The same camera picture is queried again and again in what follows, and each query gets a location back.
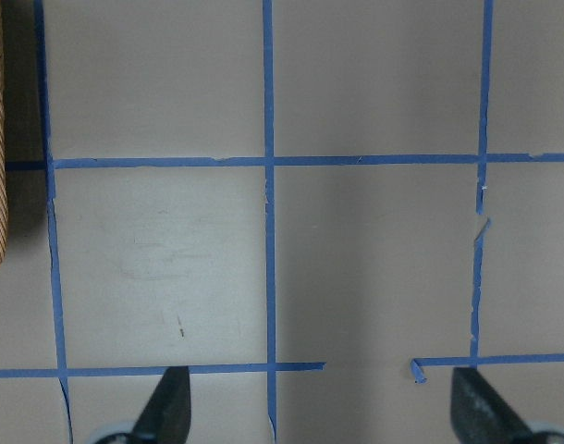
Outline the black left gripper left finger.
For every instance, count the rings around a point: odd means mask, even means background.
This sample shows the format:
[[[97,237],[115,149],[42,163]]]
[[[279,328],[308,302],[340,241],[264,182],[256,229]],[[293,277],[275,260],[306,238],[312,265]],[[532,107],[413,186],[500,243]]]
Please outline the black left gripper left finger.
[[[186,443],[190,425],[190,369],[168,367],[132,429],[132,442]]]

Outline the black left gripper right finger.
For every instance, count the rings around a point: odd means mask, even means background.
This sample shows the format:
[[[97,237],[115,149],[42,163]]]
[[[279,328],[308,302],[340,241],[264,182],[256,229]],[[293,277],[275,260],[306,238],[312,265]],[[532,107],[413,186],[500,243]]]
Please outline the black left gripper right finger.
[[[532,430],[475,368],[455,367],[450,423],[459,443],[515,443]]]

